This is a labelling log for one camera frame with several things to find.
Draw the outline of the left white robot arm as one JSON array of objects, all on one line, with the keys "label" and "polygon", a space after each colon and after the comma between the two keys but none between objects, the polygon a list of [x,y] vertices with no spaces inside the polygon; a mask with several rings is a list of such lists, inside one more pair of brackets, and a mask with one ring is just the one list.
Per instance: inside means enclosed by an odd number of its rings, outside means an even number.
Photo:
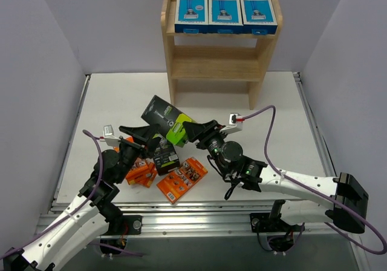
[{"label": "left white robot arm", "polygon": [[125,221],[112,202],[119,193],[117,186],[138,158],[152,157],[160,142],[159,127],[119,126],[130,141],[104,136],[111,149],[98,151],[90,178],[79,193],[44,231],[1,257],[4,270],[57,270],[97,237],[117,233]]}]

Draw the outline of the black green Gillette box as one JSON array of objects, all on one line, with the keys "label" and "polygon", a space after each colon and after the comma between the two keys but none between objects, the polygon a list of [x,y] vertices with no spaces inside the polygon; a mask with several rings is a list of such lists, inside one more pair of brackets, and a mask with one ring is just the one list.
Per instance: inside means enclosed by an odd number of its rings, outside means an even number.
[{"label": "black green Gillette box", "polygon": [[163,137],[154,152],[153,161],[159,176],[166,175],[180,167],[180,159],[174,145]]},{"label": "black green Gillette box", "polygon": [[187,142],[187,134],[183,126],[184,122],[194,122],[185,113],[171,105],[169,102],[154,95],[141,118],[148,124],[159,124],[158,132],[174,146],[183,147]]}]

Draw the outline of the blue Harry's razor box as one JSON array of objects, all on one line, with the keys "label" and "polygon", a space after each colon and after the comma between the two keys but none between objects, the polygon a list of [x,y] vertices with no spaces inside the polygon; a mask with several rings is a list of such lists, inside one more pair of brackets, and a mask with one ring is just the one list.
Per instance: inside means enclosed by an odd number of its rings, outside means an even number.
[{"label": "blue Harry's razor box", "polygon": [[240,0],[244,34],[275,34],[278,28],[272,0]]},{"label": "blue Harry's razor box", "polygon": [[208,2],[208,33],[242,33],[243,23],[240,0],[208,0]]}]

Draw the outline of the white Harry's razor blister pack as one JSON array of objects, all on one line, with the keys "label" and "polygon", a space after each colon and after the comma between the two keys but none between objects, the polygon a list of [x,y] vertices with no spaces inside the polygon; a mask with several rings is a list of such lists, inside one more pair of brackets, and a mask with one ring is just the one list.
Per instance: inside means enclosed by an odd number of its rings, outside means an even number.
[{"label": "white Harry's razor blister pack", "polygon": [[176,0],[174,29],[176,33],[206,34],[208,0]]}]

